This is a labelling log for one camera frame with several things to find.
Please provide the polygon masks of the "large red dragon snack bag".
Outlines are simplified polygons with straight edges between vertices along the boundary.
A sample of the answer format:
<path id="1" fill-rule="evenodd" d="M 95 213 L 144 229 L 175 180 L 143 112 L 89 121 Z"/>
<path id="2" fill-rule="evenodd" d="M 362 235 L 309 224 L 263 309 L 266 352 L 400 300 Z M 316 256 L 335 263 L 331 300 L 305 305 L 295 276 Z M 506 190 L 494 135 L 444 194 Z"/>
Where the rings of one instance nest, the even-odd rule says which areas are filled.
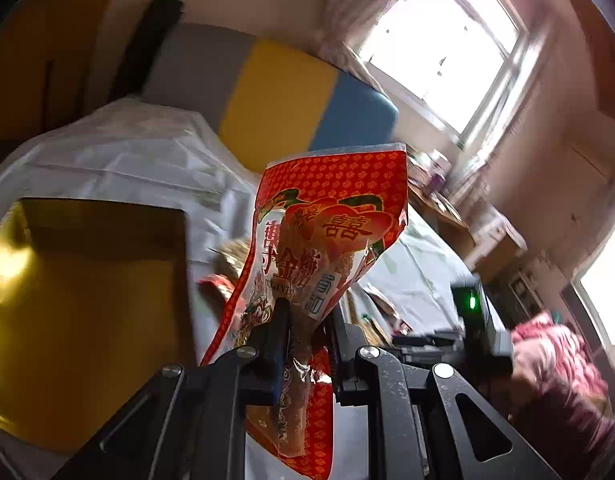
<path id="1" fill-rule="evenodd" d="M 333 456 L 328 354 L 312 336 L 407 223 L 401 143 L 334 148 L 272 162 L 254 203 L 249 252 L 201 362 L 244 344 L 289 302 L 280 406 L 249 408 L 246 428 L 301 476 L 325 479 Z"/>

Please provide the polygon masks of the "red snack bar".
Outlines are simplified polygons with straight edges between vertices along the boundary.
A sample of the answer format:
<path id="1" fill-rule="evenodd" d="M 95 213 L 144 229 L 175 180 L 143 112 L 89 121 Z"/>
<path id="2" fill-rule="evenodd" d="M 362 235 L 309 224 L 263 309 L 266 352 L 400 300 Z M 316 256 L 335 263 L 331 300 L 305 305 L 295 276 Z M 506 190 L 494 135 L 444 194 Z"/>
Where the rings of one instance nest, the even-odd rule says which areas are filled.
<path id="1" fill-rule="evenodd" d="M 210 304 L 223 307 L 234 292 L 234 284 L 223 274 L 209 274 L 197 283 L 199 294 Z"/>

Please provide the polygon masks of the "rice cracker block pack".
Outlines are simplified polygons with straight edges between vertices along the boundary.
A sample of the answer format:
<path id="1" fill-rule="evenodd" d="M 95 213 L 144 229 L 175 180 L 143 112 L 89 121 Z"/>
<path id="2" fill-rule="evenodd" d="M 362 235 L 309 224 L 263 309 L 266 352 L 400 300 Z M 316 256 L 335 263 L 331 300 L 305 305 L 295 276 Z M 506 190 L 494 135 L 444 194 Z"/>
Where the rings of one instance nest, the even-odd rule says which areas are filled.
<path id="1" fill-rule="evenodd" d="M 245 237 L 227 240 L 219 248 L 214 249 L 213 266 L 216 273 L 226 276 L 231 282 L 236 282 L 244 270 L 249 247 L 250 240 Z"/>

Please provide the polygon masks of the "wooden side shelf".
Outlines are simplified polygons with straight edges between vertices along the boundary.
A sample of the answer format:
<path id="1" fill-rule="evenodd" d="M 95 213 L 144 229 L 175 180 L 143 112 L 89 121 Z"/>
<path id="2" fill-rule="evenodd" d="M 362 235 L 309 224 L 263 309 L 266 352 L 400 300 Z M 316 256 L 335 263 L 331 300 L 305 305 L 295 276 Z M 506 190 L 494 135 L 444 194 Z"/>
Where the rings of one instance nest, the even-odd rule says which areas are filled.
<path id="1" fill-rule="evenodd" d="M 409 202 L 468 268 L 490 281 L 528 249 L 522 234 L 487 199 L 481 177 L 452 194 L 444 178 L 451 165 L 439 151 L 408 154 Z"/>

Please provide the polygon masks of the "gold tin box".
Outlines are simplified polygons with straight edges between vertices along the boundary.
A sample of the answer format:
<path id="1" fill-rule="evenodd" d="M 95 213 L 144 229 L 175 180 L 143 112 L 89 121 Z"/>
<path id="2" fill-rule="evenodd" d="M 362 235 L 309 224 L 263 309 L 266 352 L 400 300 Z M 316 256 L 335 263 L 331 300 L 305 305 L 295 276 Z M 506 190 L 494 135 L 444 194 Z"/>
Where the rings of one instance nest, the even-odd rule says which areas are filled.
<path id="1" fill-rule="evenodd" d="M 76 452 L 164 364 L 197 362 L 179 209 L 23 198 L 0 221 L 0 429 Z"/>

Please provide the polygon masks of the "grey yellow blue chair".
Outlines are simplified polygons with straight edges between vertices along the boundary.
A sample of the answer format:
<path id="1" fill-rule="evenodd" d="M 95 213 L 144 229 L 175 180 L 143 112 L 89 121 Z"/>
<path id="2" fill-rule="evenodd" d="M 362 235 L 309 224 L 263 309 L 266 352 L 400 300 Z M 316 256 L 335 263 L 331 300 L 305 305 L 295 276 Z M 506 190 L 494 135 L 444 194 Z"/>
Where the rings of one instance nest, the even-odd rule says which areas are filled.
<path id="1" fill-rule="evenodd" d="M 199 113 L 252 172 L 309 151 L 384 144 L 397 119 L 386 96 L 319 58 L 204 24 L 166 36 L 142 99 Z"/>

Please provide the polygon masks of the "white green-print tablecloth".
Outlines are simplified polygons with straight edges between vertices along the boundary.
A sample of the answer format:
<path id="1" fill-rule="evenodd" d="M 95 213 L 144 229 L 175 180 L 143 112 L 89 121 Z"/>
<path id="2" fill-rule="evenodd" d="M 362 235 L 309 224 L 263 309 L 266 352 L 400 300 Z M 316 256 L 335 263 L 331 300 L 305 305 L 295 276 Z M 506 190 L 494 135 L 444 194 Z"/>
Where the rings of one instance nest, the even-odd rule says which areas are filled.
<path id="1" fill-rule="evenodd" d="M 251 231 L 259 179 L 198 113 L 123 99 L 16 148 L 0 165 L 0 221 L 23 197 L 94 198 L 184 211 L 188 274 Z M 416 212 L 364 276 L 419 333 L 457 321 L 449 286 L 466 264 Z"/>

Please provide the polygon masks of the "black rolled mat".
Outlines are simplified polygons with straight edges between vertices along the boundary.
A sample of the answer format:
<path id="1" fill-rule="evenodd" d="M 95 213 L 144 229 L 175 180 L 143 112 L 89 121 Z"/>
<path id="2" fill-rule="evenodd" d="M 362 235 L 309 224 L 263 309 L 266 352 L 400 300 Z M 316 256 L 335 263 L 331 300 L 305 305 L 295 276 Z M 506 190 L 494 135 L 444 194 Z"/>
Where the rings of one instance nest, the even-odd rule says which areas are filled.
<path id="1" fill-rule="evenodd" d="M 184 12 L 182 0 L 151 0 L 126 45 L 108 94 L 108 101 L 139 96 L 163 41 Z"/>

